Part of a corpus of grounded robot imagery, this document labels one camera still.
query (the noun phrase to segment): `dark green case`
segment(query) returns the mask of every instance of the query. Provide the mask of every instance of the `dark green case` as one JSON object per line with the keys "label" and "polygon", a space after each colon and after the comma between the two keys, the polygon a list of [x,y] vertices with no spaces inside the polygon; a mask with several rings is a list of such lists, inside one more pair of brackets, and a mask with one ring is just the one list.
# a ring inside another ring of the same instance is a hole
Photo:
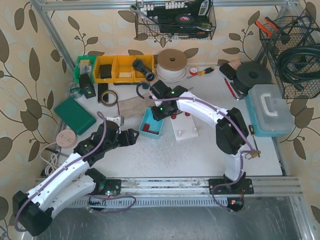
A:
{"label": "dark green case", "polygon": [[57,106],[54,111],[77,135],[83,134],[97,121],[71,97]]}

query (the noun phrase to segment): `red logo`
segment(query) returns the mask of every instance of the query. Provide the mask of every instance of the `red logo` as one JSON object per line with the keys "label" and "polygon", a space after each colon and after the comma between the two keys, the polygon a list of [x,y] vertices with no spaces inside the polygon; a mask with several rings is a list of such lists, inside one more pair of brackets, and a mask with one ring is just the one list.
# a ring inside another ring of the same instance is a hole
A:
{"label": "red logo", "polygon": [[184,22],[187,22],[187,21],[190,20],[190,18],[187,17],[187,16],[182,16],[182,17],[180,17],[180,20],[181,20],[181,21],[184,21]]}

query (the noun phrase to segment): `blue container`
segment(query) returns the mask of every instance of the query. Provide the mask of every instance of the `blue container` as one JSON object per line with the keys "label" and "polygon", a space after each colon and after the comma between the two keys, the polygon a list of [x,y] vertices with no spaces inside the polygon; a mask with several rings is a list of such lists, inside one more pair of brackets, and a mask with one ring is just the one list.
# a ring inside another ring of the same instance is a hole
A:
{"label": "blue container", "polygon": [[[149,128],[150,131],[159,132],[159,134],[154,134],[154,133],[151,133],[151,132],[143,131],[145,124],[149,124],[150,125],[150,128]],[[164,120],[163,119],[160,120],[160,121],[154,120],[151,108],[148,107],[145,110],[142,122],[141,122],[140,127],[139,127],[139,132],[140,132],[140,134],[142,136],[145,136],[145,137],[148,137],[148,138],[152,138],[152,139],[159,139],[163,124],[164,124]]]}
{"label": "blue container", "polygon": [[293,117],[276,84],[254,85],[245,101],[256,136],[279,137],[294,128]]}

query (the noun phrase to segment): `brown tape roll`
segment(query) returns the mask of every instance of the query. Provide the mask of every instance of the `brown tape roll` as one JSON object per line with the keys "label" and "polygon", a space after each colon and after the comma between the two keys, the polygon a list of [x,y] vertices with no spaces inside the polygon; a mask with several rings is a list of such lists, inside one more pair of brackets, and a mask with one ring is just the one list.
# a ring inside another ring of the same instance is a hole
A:
{"label": "brown tape roll", "polygon": [[[112,103],[108,103],[108,102],[104,101],[104,96],[107,95],[107,94],[112,94],[113,96],[115,96],[115,101],[112,102]],[[106,91],[104,91],[104,92],[101,94],[101,96],[100,96],[100,101],[101,101],[101,103],[102,103],[104,106],[106,106],[106,107],[113,107],[113,106],[116,105],[117,102],[118,102],[118,95],[116,94],[115,91],[106,90]]]}
{"label": "brown tape roll", "polygon": [[166,49],[159,53],[158,64],[169,71],[180,71],[187,65],[187,56],[176,49]]}

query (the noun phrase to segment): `brown cardboard spool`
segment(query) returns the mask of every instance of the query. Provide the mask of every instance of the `brown cardboard spool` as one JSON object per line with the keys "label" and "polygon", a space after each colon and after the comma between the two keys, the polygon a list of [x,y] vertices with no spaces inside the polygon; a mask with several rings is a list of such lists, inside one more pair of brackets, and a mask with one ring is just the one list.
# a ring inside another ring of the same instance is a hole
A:
{"label": "brown cardboard spool", "polygon": [[159,53],[158,64],[169,71],[180,71],[187,65],[187,56],[176,49],[166,49]]}

